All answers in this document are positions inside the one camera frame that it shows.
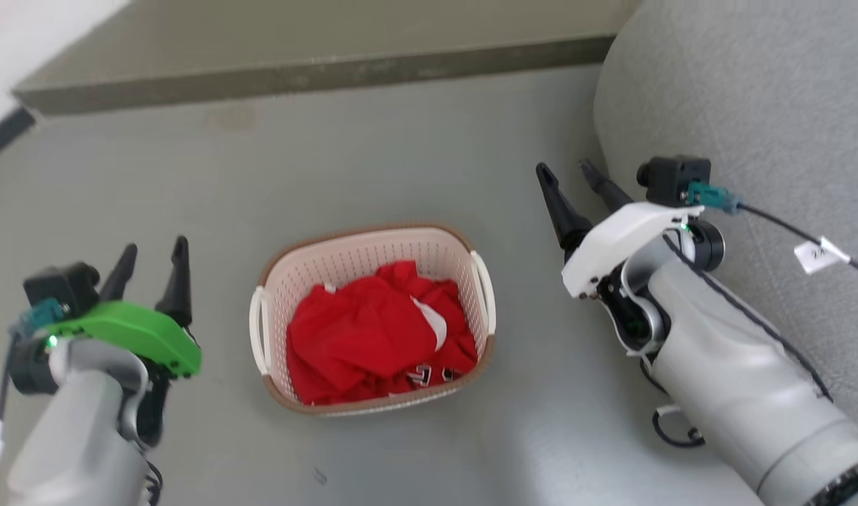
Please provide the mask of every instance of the gray arm casing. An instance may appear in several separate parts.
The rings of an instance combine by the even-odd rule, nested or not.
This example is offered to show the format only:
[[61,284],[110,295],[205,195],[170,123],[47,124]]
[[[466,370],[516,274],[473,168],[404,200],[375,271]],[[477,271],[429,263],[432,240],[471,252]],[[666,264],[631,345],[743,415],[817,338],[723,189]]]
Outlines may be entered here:
[[763,503],[801,506],[858,465],[858,428],[780,343],[679,259],[648,288],[672,321],[651,374]]
[[117,431],[123,399],[104,372],[75,372],[28,436],[8,477],[10,506],[137,506],[147,462]]

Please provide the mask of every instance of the black joint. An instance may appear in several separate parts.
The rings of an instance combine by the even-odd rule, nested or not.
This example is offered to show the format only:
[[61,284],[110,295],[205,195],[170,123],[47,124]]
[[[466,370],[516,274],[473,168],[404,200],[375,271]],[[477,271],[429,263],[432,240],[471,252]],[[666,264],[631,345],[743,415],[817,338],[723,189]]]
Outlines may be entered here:
[[698,157],[653,157],[637,173],[638,183],[647,188],[647,201],[667,207],[687,207],[690,183],[709,179],[710,161]]
[[15,344],[10,364],[13,386],[23,395],[49,394],[57,392],[48,365],[50,353],[47,337],[35,337]]
[[95,285],[100,282],[97,269],[84,262],[65,268],[47,268],[23,281],[30,305],[53,298],[60,307],[69,307],[69,317],[78,318],[98,304]]
[[725,258],[725,239],[719,228],[709,221],[694,220],[688,223],[694,241],[694,266],[713,272]]

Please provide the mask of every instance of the floor stain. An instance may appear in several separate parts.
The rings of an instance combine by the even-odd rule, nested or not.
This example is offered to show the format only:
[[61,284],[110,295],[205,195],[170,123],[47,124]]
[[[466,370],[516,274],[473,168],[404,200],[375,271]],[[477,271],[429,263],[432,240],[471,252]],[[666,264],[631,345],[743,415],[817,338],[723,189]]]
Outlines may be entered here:
[[323,474],[322,471],[319,470],[319,467],[313,468],[313,479],[316,480],[317,484],[324,486],[326,483],[329,483],[329,477]]
[[204,125],[217,131],[249,131],[257,115],[249,103],[218,106],[204,114]]

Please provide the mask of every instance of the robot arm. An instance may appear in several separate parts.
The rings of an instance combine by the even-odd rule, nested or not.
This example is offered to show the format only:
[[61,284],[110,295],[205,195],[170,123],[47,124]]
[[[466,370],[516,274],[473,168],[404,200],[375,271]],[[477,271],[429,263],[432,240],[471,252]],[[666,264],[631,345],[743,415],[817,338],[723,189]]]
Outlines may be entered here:
[[122,301],[137,249],[129,245],[101,287],[81,262],[26,279],[33,309],[11,328],[8,373],[21,394],[53,394],[8,477],[12,506],[137,506],[148,470],[150,504],[162,477],[145,453],[162,438],[172,380],[200,371],[191,324],[188,241],[155,310]]
[[[644,179],[656,186],[655,200],[680,201],[676,176],[707,182],[703,162],[652,160]],[[644,360],[696,426],[698,442],[705,439],[763,503],[858,504],[858,428],[802,368],[805,359],[792,359],[793,348],[765,320],[704,272],[718,266],[724,245],[699,220],[703,208],[631,202],[590,164],[582,169],[613,214],[567,230],[557,222],[580,219],[559,220],[564,196],[538,166],[558,239],[580,238],[564,248],[570,295],[604,304],[628,355]]]
[[11,469],[11,506],[139,504],[147,461],[139,445],[120,433],[126,431],[118,422],[126,412],[124,384],[104,372],[137,358],[93,339],[65,340],[53,353],[69,355],[70,349],[87,351],[89,346],[101,353],[100,368],[71,365]]

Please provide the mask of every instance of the red cloth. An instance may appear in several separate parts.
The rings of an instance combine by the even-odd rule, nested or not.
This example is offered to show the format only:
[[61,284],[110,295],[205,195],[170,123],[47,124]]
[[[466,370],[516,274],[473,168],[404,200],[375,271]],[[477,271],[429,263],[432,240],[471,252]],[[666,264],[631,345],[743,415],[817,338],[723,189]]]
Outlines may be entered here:
[[[410,296],[448,325],[437,353],[435,331]],[[452,381],[477,361],[457,284],[420,278],[412,260],[382,266],[334,294],[314,286],[287,328],[288,374],[305,404],[404,394]]]

